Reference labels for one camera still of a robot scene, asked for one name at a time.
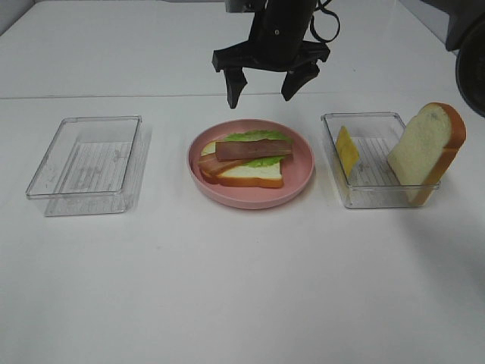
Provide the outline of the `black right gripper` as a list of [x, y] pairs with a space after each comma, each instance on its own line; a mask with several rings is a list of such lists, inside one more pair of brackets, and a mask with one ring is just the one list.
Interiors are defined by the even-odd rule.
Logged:
[[325, 62], [330, 49], [322, 42], [305, 41], [314, 7], [265, 7], [255, 12], [249, 38], [245, 42], [215, 50], [212, 64], [224, 70], [227, 102], [237, 107], [247, 84], [242, 67], [285, 72], [281, 94], [291, 98], [320, 72], [314, 61]]

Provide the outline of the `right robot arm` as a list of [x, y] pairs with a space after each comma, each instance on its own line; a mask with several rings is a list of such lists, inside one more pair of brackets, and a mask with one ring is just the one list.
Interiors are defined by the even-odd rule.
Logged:
[[[430, 1], [449, 16], [444, 40], [446, 50], [456, 51], [455, 80], [464, 101], [484, 114], [484, 3], [482, 1]], [[214, 51], [212, 64], [223, 72], [227, 101], [235, 108], [247, 84], [244, 69], [285, 73], [281, 87], [290, 100], [307, 82], [316, 78], [319, 61], [330, 55], [330, 40], [315, 29], [314, 15], [337, 18], [327, 1], [227, 1], [228, 13], [254, 14], [249, 38]]]

